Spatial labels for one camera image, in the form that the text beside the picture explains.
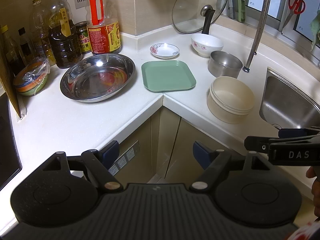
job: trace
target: plastic bottle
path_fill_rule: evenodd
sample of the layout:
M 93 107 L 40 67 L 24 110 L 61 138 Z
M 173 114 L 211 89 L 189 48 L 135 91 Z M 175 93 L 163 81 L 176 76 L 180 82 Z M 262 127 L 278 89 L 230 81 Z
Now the plastic bottle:
M 92 53 L 119 53 L 120 31 L 113 0 L 87 0 L 85 8 Z
M 26 30 L 24 29 L 24 27 L 19 29 L 18 32 L 20 36 L 20 47 L 26 59 L 26 63 L 28 64 L 31 60 L 33 60 L 36 57 L 35 50 L 33 48 L 32 41 L 26 34 Z
M 29 18 L 32 41 L 38 57 L 47 57 L 50 66 L 56 63 L 48 38 L 48 10 L 41 0 L 33 0 L 33 10 Z
M 19 51 L 19 47 L 17 43 L 14 41 L 14 39 L 11 38 L 10 33 L 8 32 L 7 25 L 2 27 L 0 31 L 4 38 L 5 57 L 9 63 L 9 67 L 11 68 L 12 72 L 16 76 L 25 67 L 22 60 L 22 56 Z
M 66 0 L 50 0 L 48 33 L 59 68 L 70 68 L 82 59 L 76 26 Z

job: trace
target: wooden board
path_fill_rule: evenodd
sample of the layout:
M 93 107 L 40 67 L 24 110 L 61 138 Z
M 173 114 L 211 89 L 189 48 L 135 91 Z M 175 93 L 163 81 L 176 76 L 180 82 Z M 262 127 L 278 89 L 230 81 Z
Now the wooden board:
M 2 44 L 3 44 L 2 39 L 0 38 L 0 82 L 5 92 L 7 93 L 7 96 L 11 101 L 14 109 L 16 110 L 18 116 L 21 118 L 16 90 L 12 85 L 12 80 L 14 76 L 13 76 L 13 73 L 10 71 L 7 61 L 5 59 Z

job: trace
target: pot lid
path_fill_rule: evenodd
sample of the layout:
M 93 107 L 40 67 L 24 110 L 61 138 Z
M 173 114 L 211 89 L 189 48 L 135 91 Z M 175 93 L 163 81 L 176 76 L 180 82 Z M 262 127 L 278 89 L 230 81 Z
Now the pot lid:
M 215 10 L 211 24 L 222 14 L 228 0 L 176 0 L 172 9 L 172 23 L 177 31 L 185 34 L 203 29 L 203 8 L 212 6 Z

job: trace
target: kitchen sink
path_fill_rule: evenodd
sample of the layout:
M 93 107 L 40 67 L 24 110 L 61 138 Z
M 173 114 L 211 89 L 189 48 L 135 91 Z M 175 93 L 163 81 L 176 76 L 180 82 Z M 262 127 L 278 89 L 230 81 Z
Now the kitchen sink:
M 269 69 L 259 114 L 277 129 L 320 126 L 320 106 Z

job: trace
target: green tray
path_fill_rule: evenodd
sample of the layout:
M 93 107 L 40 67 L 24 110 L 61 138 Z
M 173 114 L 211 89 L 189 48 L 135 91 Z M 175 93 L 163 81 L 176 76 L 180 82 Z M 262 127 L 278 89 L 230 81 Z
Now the green tray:
M 180 60 L 149 61 L 141 66 L 144 86 L 152 92 L 188 90 L 196 79 Z

